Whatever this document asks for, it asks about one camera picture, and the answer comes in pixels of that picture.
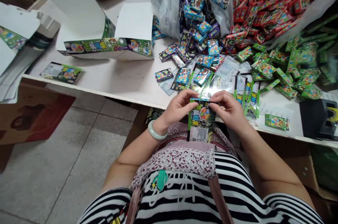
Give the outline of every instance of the display box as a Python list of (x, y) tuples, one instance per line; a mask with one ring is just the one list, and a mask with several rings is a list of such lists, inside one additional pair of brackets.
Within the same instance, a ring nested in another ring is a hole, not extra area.
[(63, 55), (78, 58), (113, 58), (122, 61), (154, 59), (152, 20), (151, 3), (124, 3), (116, 27), (107, 16), (101, 32), (79, 33), (62, 25), (56, 49)]

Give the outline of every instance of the gray tile floor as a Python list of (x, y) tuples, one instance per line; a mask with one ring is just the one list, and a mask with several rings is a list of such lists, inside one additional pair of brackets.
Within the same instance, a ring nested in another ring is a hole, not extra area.
[(47, 87), (77, 99), (48, 140), (16, 144), (0, 175), (0, 224), (76, 223), (98, 196), (137, 114), (102, 96)]

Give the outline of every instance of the white table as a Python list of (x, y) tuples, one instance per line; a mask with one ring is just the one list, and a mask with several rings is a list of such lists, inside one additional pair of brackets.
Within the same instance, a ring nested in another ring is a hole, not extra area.
[[(124, 2), (147, 1), (150, 0), (105, 0), (100, 2), (100, 6), (110, 20), (116, 24), (117, 15)], [(52, 16), (60, 23), (62, 23), (65, 18), (64, 14), (50, 0), (48, 0), (40, 10)], [(176, 68), (172, 60), (161, 62), (158, 57), (158, 54), (173, 41), (174, 40), (170, 38), (164, 38), (155, 42), (155, 60), (131, 62), (119, 62), (113, 59), (77, 59), (71, 56), (63, 56), (56, 51), (55, 45), (52, 45), (49, 50), (36, 61), (31, 71), (25, 74), (24, 77), (119, 100), (165, 109), (172, 97), (176, 94), (169, 97), (164, 93), (157, 85), (154, 73), (166, 68), (172, 68), (173, 70)], [(44, 79), (40, 77), (39, 74), (50, 62), (80, 67), (85, 70), (85, 73), (76, 85)], [(295, 112), (292, 117), (290, 132), (287, 135), (277, 129), (261, 129), (254, 126), (256, 130), (338, 148), (338, 142), (320, 141), (303, 137), (299, 104), (296, 99), (289, 101), (276, 90), (271, 90), (261, 96), (261, 101), (274, 103), (277, 106), (285, 107)]]

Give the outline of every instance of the black and white striped shirt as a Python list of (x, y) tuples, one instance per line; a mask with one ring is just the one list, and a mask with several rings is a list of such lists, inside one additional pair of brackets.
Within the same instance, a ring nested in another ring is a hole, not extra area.
[[(222, 194), (234, 223), (323, 223), (307, 203), (294, 196), (274, 193), (262, 200), (236, 157), (215, 152), (215, 161)], [(165, 172), (168, 179), (161, 191), (154, 183), (159, 172), (147, 177), (134, 223), (221, 223), (206, 178)], [(131, 196), (128, 188), (103, 193), (88, 206), (79, 223), (125, 223)]]

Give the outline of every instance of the red strap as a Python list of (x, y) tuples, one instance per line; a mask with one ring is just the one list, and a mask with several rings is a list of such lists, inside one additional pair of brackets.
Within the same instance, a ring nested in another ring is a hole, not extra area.
[(141, 189), (137, 187), (133, 191), (133, 195), (131, 196), (130, 205), (128, 209), (126, 224), (133, 224), (135, 220), (136, 210), (138, 207), (138, 202), (140, 201)]
[(213, 178), (208, 178), (208, 185), (212, 197), (214, 198), (217, 210), (221, 216), (223, 224), (233, 224), (232, 217), (230, 215), (229, 209), (226, 206), (221, 187), (218, 182), (218, 175), (216, 174)]

